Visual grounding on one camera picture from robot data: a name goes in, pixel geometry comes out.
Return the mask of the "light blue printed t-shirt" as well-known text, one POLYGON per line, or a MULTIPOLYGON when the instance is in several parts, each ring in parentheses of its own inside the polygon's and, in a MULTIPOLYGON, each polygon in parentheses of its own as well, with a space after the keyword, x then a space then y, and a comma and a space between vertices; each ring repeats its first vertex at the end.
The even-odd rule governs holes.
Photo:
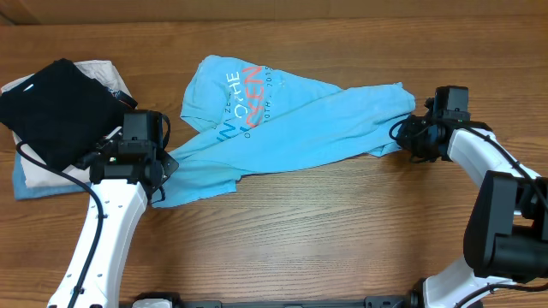
POLYGON ((233 193, 246 175, 309 169, 366 153, 397 151, 389 130, 415 109, 401 83, 339 86, 222 56, 198 66, 181 118, 197 135, 170 154, 178 162, 159 208, 233 193))

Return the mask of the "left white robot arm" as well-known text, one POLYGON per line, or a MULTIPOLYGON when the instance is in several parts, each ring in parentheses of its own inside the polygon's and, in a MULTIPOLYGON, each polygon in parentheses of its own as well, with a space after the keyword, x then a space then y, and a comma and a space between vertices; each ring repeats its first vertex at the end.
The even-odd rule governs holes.
POLYGON ((91 163, 91 195, 73 257, 49 307, 118 307, 136 226, 178 168, 162 148, 109 150, 91 163))

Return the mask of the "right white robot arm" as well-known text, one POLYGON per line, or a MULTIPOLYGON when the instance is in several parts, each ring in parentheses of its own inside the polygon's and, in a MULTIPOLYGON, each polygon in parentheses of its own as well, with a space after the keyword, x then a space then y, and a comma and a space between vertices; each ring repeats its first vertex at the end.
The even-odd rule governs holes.
POLYGON ((411 115, 389 136, 414 163, 460 165, 479 187, 463 237, 463 255, 418 281, 399 307, 481 307, 497 290, 544 292, 547 277, 547 179, 524 167, 483 122, 411 115))

